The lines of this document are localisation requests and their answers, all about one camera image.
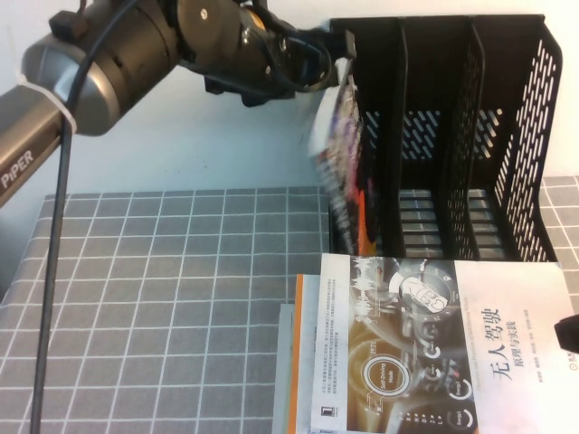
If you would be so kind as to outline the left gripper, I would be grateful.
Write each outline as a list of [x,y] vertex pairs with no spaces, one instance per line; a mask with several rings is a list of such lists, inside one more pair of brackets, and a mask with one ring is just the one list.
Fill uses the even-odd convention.
[[265,5],[238,5],[239,51],[233,67],[237,94],[307,94],[338,84],[337,61],[356,58],[348,30],[300,29]]

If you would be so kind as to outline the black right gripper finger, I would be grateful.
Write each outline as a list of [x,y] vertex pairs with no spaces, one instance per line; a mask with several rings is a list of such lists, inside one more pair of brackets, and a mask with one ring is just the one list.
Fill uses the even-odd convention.
[[569,316],[554,325],[560,347],[566,351],[579,351],[579,315]]

